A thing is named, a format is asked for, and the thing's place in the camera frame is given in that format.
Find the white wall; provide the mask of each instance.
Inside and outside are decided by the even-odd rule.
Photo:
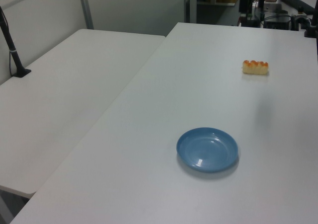
[[[86,28],[80,0],[23,0],[3,11],[24,67]],[[0,84],[10,78],[8,53],[0,32]]]
[[[166,36],[184,22],[184,0],[88,0],[94,29]]]

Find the white table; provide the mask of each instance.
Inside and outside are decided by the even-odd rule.
[[[317,107],[315,39],[179,23],[12,224],[316,224]],[[185,166],[176,142],[196,127],[232,135],[239,162]]]
[[[0,86],[0,189],[30,198],[163,36],[79,30]]]

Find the black cable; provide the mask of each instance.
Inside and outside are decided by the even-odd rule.
[[[272,16],[264,18],[264,21],[266,21],[268,19],[274,19],[274,18],[280,18],[280,17],[290,17],[290,18],[292,18],[290,15],[272,15]]]

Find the blue plate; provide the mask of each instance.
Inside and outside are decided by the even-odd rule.
[[[188,166],[202,172],[217,172],[230,167],[238,157],[238,145],[224,131],[196,128],[184,133],[177,152]]]

